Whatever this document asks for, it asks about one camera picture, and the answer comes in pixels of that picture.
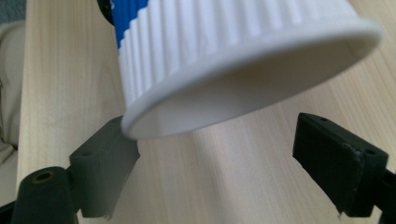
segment blue stripe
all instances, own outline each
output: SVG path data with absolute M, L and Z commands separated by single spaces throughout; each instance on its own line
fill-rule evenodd
M 111 0 L 111 13 L 116 28 L 117 46 L 124 38 L 123 33 L 129 29 L 130 21 L 137 18 L 137 12 L 148 5 L 149 0 Z

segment wood grain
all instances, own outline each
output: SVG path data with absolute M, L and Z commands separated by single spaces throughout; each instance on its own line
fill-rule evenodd
M 377 223 L 338 217 L 291 157 L 299 112 L 389 153 L 396 170 L 396 3 L 352 0 L 385 30 L 364 62 L 284 102 L 173 137 L 140 141 L 109 223 Z M 68 156 L 124 112 L 112 27 L 96 1 L 28 1 L 18 179 Z M 107 223 L 103 218 L 80 223 Z

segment paper cup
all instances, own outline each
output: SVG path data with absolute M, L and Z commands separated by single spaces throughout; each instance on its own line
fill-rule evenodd
M 263 108 L 347 69 L 381 29 L 347 0 L 113 0 L 135 139 Z

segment white paper cup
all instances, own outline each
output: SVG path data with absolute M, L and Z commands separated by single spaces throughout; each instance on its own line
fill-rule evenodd
M 122 129 L 135 139 L 279 102 L 347 69 L 381 36 L 347 0 L 113 0 L 113 17 Z

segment wooden table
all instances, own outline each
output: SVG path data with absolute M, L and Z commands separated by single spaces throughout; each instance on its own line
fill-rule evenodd
M 376 223 L 338 217 L 291 157 L 299 112 L 386 150 L 396 170 L 396 2 L 351 0 L 385 29 L 380 48 L 337 78 L 202 130 L 140 141 L 110 223 Z M 18 180 L 68 156 L 123 114 L 112 27 L 94 0 L 28 1 Z M 80 223 L 106 223 L 102 218 Z

